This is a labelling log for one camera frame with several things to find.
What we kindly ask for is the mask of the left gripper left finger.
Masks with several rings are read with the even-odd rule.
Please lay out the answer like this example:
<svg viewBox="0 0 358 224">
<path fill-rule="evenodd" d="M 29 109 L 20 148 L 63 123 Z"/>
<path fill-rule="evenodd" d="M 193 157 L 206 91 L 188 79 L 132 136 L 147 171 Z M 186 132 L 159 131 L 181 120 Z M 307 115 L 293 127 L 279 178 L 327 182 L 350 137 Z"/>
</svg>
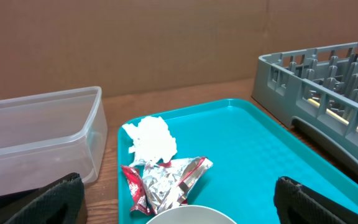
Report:
<svg viewBox="0 0 358 224">
<path fill-rule="evenodd" d="M 0 209 L 0 224 L 85 222 L 85 186 L 70 173 Z"/>
</svg>

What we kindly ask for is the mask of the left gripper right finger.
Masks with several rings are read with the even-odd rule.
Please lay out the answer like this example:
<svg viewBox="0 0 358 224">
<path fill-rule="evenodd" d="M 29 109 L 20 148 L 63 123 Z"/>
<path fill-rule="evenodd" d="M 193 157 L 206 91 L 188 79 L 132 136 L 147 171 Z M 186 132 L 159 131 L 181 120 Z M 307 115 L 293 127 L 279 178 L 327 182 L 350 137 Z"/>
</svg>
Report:
<svg viewBox="0 0 358 224">
<path fill-rule="evenodd" d="M 286 176 L 275 184 L 273 203 L 281 224 L 358 224 L 358 214 Z"/>
</svg>

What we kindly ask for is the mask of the white napkin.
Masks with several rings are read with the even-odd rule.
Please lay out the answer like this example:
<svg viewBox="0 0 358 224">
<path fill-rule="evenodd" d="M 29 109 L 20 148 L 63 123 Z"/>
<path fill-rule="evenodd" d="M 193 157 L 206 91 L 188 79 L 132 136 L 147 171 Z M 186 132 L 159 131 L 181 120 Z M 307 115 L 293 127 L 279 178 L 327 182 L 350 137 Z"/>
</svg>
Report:
<svg viewBox="0 0 358 224">
<path fill-rule="evenodd" d="M 146 116 L 137 126 L 127 123 L 122 128 L 133 140 L 133 146 L 128 149 L 129 154 L 134 153 L 130 167 L 153 165 L 159 160 L 168 163 L 177 153 L 176 138 L 170 134 L 168 124 L 161 116 Z"/>
</svg>

